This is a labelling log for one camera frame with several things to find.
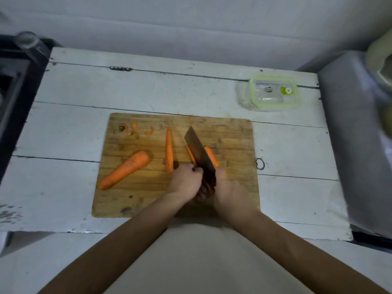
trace cleaver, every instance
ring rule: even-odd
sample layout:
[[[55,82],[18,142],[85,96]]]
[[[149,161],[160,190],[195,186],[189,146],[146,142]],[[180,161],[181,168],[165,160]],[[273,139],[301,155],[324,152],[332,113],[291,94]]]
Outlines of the cleaver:
[[[184,139],[196,160],[197,166],[203,168],[203,181],[214,188],[216,185],[215,167],[192,126],[189,127]]]

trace metal hinge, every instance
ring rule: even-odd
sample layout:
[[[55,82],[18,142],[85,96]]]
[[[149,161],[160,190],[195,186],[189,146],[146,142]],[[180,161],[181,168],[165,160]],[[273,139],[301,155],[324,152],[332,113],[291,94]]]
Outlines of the metal hinge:
[[[110,70],[117,70],[117,71],[132,71],[132,68],[128,67],[115,67],[115,66],[110,66]]]

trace cutting board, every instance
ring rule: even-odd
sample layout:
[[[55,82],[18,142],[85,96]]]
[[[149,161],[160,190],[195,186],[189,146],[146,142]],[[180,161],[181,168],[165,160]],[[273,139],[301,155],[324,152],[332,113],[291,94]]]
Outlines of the cutting board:
[[[94,217],[132,217],[159,198],[172,174],[165,171],[166,129],[173,131],[174,168],[190,163],[184,135],[193,126],[203,145],[209,146],[226,169],[229,179],[238,180],[260,206],[252,123],[247,119],[205,118],[166,114],[112,113],[106,130],[97,181],[119,167],[138,150],[153,156],[149,165],[108,190],[96,187],[92,203]],[[181,217],[216,215],[213,198],[192,200],[177,214]]]

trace plastic food container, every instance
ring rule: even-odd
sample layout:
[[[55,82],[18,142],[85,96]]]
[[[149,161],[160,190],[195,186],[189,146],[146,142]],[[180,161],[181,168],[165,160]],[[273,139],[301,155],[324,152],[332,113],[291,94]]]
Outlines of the plastic food container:
[[[257,77],[248,81],[242,105],[251,110],[279,111],[300,103],[297,84],[290,78]]]

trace forearm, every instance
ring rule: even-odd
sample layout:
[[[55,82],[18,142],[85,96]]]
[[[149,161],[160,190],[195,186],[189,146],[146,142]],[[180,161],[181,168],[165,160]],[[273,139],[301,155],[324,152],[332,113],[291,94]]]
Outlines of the forearm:
[[[96,243],[39,294],[101,294],[161,236],[183,202],[166,194]]]
[[[261,212],[234,228],[316,294],[388,293]]]

